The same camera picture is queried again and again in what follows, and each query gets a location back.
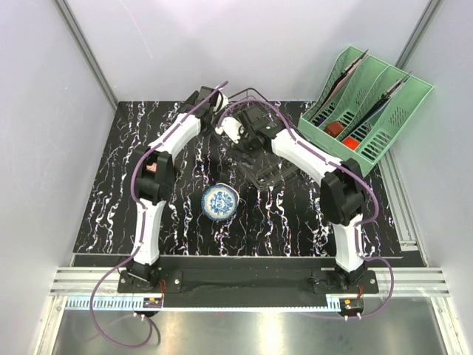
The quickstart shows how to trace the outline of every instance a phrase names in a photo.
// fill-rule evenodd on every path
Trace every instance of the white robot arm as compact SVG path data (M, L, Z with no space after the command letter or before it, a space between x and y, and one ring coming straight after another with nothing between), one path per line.
M183 105L182 112L198 103L208 93L210 88L203 87L195 92ZM228 99L220 92L207 105L184 119L184 113L178 115L174 124L164 132L160 138L148 147L137 149L136 158L140 158L146 150L159 146L141 167L141 174L137 178L135 191L140 202L146 208L145 226L142 226L143 207L137 204L137 228L134 251L140 250L134 262L127 266L128 273L134 277L150 282L157 281L152 271L159 259L159 230L161 215L166 201L169 199L174 186L174 157L179 151L203 129L211 126L215 113L219 112L228 103ZM251 153L254 150L264 149L279 155L297 165L317 182L321 187L321 210L333 224L336 238L336 268L341 275L342 284L351 284L364 273L364 261L358 254L355 236L361 238L358 223L362 219L361 204L364 195L361 187L348 175L336 167L327 164L309 153L303 146L309 146L317 155L336 165L361 175L359 165L354 160L342 162L338 158L316 148L294 130L289 132L282 124L270 122L261 115L258 109L248 108L239 113L238 119L227 117L222 120L222 126L215 129L217 134L225 133L233 142L235 149ZM140 243L140 233L144 228L143 242Z
M310 144L304 138L297 135L297 141ZM336 170L335 167L327 165L321 160L314 157L314 155L307 152L307 150L300 144L297 144L289 135L287 129L282 130L271 141L273 153L289 160L294 165L298 166L302 171L309 174L314 181L320 186L322 179L328 172ZM324 156L327 161L331 160L337 164L341 164L341 160L334 158L331 155L321 151L317 147L311 145L311 148L316 150L320 155ZM340 268L346 272L352 272L358 269L363 264L363 259L356 251L355 244L355 229L358 229L358 238L361 239L361 227L357 224L361 222L362 214L357 214L348 226L342 224L333 224L333 234L335 235L335 243L337 254L335 257L336 263Z

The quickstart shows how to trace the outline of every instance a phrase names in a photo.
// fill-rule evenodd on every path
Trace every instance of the black marble table surface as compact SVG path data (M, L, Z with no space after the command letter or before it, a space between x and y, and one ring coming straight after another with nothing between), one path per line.
M310 102L276 102L295 124ZM130 195L134 148L162 134L176 118L179 102L121 102L75 243L75 253L128 254L135 238L136 207ZM334 256L331 225L320 212L319 187L297 170L287 181L259 191L247 182L225 147L211 135L193 138L176 157L180 170L163 212L161 254L214 256ZM375 223L363 227L364 249L400 257L401 248L381 173L366 177L380 202ZM237 213L209 220L200 207L205 189L227 183L240 195ZM371 215L372 201L364 209Z

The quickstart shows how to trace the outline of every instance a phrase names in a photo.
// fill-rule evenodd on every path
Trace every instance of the black metal bracket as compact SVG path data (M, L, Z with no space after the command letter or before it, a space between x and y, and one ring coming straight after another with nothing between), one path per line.
M339 282L339 272L336 270L312 271L309 281L313 284L315 294L359 294L361 287L364 294L379 292L376 273L371 270L365 271L350 285L342 285Z
M132 153L132 165L136 166L148 150L147 146L138 146ZM168 152L158 151L154 151L145 159L135 182L138 198L145 198L156 206L158 202L171 197L176 179L172 159Z
M200 91L194 91L177 110L177 113L187 113L191 109L195 108L196 105L201 103L208 95L214 91L211 87L201 87ZM202 125L201 130L203 134L211 131L212 123L214 120L214 108L219 111L222 108L222 93L215 92L209 101L205 102L199 109L194 111L194 116L199 118Z
M284 129L284 124L270 121L257 106L249 106L237 115L245 129L242 145L245 150L255 152L264 149L272 152L271 141Z
M166 282L166 294L179 294L183 284L183 272L181 270L160 270L159 281ZM155 287L147 281L138 279L123 270L120 273L117 292L120 294L147 294L160 293L160 284Z
M362 178L359 163L350 158L341 165ZM340 169L328 172L320 184L320 207L327 219L334 224L348 226L364 205L364 189Z

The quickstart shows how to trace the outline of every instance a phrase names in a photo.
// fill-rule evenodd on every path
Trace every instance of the white wall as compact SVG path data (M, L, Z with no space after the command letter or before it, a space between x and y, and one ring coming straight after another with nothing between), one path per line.
M0 352L22 355L72 256L113 112L52 1L0 2Z
M407 65L436 86L394 145L429 261L473 351L473 2L445 1Z
M187 98L224 80L314 99L349 45L395 62L427 0L68 0L119 100Z

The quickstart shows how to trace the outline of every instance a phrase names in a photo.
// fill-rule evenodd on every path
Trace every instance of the purple cable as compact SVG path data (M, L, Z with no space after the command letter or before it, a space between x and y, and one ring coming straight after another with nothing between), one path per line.
M122 317L120 317L120 318L114 320L114 321L111 322L110 324L108 324L107 327L106 327L106 329L110 329L111 327L113 327L114 325L116 325L116 324L122 322L123 320L127 320L128 318L135 318L135 317L137 317L137 316L135 316L134 314L127 314L126 316L122 316ZM148 324L149 324L149 322L151 322L152 328L154 328L154 329L157 331L157 326L156 326L156 324L153 322L153 320L152 320L152 319L149 319L149 318L146 318L146 319L149 320L149 321L148 321ZM150 328L150 332L149 332L149 334L148 334L148 337L149 337L149 338L151 338L151 336L152 336L152 328ZM97 337L100 336L99 333L96 333L96 335L93 335L93 336L91 336L91 337L88 337L88 338L85 338L85 339L79 339L79 337L78 337L78 335L76 334L76 332L74 332L73 335L74 335L75 340L77 340L78 342L91 342L92 340L94 340L94 339L96 339ZM146 340L145 340L142 344L145 345L145 344L149 341L149 338L146 338Z
M290 137L296 142L296 144L300 145L302 148L307 150L312 155L315 155L317 158L322 160L324 163L326 163L328 165L331 165L336 169L340 169L342 172L344 172L345 174L347 174L350 177L352 177L353 179L355 179L355 181L358 182L368 192L368 194L372 198L373 203L375 204L375 212L373 213L372 217L367 218L366 220L362 220L362 221L356 223L355 227L366 224L366 223L374 222L376 220L376 218L378 218L378 215L379 215L379 202L378 202L378 199L376 198L376 195L375 195L374 191L370 188L370 186L361 177L359 177L357 174L354 174L353 172L351 172L350 170L348 170L347 168L343 167L340 164L337 164L337 163L335 163L333 161L330 161L330 160L327 161L323 155L320 155L310 145L307 145L304 142L299 141L297 139L297 137L294 135L294 133L292 132L292 129L290 128L289 120L273 104L270 104L267 101L259 100L257 98L245 98L243 100L237 101L237 102L235 102L234 104L230 105L229 107L227 107L225 109L225 111L222 113L222 116L220 117L220 119L217 123L217 127L222 126L223 120L225 119L225 117L227 117L227 114L234 107L242 105L242 104L246 104L248 102L258 102L262 105L265 105L265 106L271 108L277 114L277 116L281 119L282 123L285 125L287 131L289 132ZM358 244L358 229L357 228L355 228L355 245L356 245L356 251L359 254L361 254L359 244ZM389 289L389 294L386 298L386 301L383 303L383 305L379 309L377 309L376 311L373 311L371 313L368 313L368 314L366 314L362 317L362 318L369 318L369 317L375 316L379 312L383 311L387 307L387 305L391 302L392 294L394 292L394 272L392 271L392 267L389 264L389 262L386 259L384 259L383 257L365 257L365 256L363 256L361 258L366 262L370 262L370 261L374 261L374 260L379 260L379 261L383 262L384 264L386 264L387 268L389 269L389 274L391 275L391 287ZM324 317L324 316L319 316L319 315L317 317L321 318L321 319L326 319L326 320L344 320L344 318ZM349 319L357 320L358 317L350 317Z
M226 84L228 84L228 81L224 81L223 83L221 83L218 87L216 87L214 89L214 91L212 91L206 98L204 98L200 103L198 103L198 105L194 106L189 112L187 112L187 114L183 117L183 119L180 121L180 124L182 124L186 119L187 117L189 117L190 115L192 115L197 109L199 109L203 104L205 104L208 100L210 100L210 98L217 92L219 91L220 89L222 89ZM171 135L174 133L175 129L170 131L164 138L163 138L163 141L166 142L169 137L171 137ZM149 318L145 317L146 320L148 321L148 324L149 324L149 329L150 329L150 333L149 333L149 336L146 338L146 340L144 342L142 342L141 344L138 344L138 345L127 345L127 344L122 344L121 342L117 342L116 340L112 339L111 337L109 337L108 335L105 334L105 332L102 330L102 328L99 326L98 322L97 322L97 318L95 317L95 312L94 312L94 308L93 308L93 304L94 304L94 298L95 298L95 295L97 294L97 290L98 288L100 287L100 285L102 284L103 281L105 281L105 279L113 272L115 272L116 270L118 270L119 268L121 268L122 266L125 266L128 262L132 261L133 258L138 254L138 252L140 251L140 247L141 247L141 243L143 242L143 238L144 238L144 233L145 233L145 221L146 221L146 207L144 205L144 203L142 203L136 196L136 191L135 191L135 182L136 182L136 177L137 177L137 174L138 174L138 171L140 170L141 168L141 165L143 164L143 162L147 159L148 156L151 155L151 153L153 153L156 149L158 149L160 146L162 146L163 144L162 143L158 143L156 146L153 146L151 149L149 149L141 158L140 160L138 161L138 163L136 164L136 167L135 169L133 170L133 174L132 174L132 183L131 183L131 191L132 191L132 199L134 202L140 204L140 206L143 208L143 216L142 216L142 221L141 221L141 232L140 232L140 239L138 241L138 246L137 248L135 249L135 251L128 257L128 259L122 261L121 263L119 263L117 266L115 266L114 268L112 268L110 271L108 271L97 283L97 285L95 285L94 287L94 290L92 291L92 294L90 295L90 306L89 306L89 311L90 311L90 316L92 318L92 322L94 323L94 326L95 326L95 329L97 329L97 332L103 337L105 338L106 340L108 340L109 342L111 342L112 344L115 344L117 346L120 346L121 348L125 348L125 349L138 349L142 346L144 346L150 339L151 339L151 334L152 334L152 321L150 321Z

